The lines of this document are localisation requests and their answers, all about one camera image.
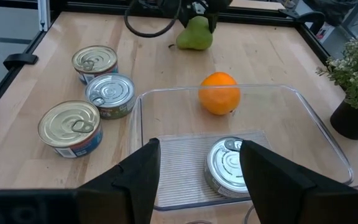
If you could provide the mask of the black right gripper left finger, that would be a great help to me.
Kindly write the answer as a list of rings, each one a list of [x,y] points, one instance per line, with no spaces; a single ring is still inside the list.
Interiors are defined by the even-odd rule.
[[[152,138],[76,189],[0,190],[0,223],[150,223],[160,157]]]

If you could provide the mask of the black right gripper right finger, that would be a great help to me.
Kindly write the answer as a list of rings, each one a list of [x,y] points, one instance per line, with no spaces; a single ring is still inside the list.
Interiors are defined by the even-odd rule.
[[[358,223],[358,190],[244,140],[241,170],[261,223]]]

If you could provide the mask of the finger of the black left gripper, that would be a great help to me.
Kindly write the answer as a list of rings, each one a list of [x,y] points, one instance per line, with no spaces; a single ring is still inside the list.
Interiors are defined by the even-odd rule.
[[[209,25],[210,33],[214,32],[214,30],[216,28],[216,24],[218,22],[218,18],[219,18],[218,13],[208,14],[208,25]]]
[[[178,16],[178,20],[180,21],[180,23],[182,24],[182,26],[184,28],[187,27],[189,21],[194,18],[196,16],[196,14],[179,14]]]

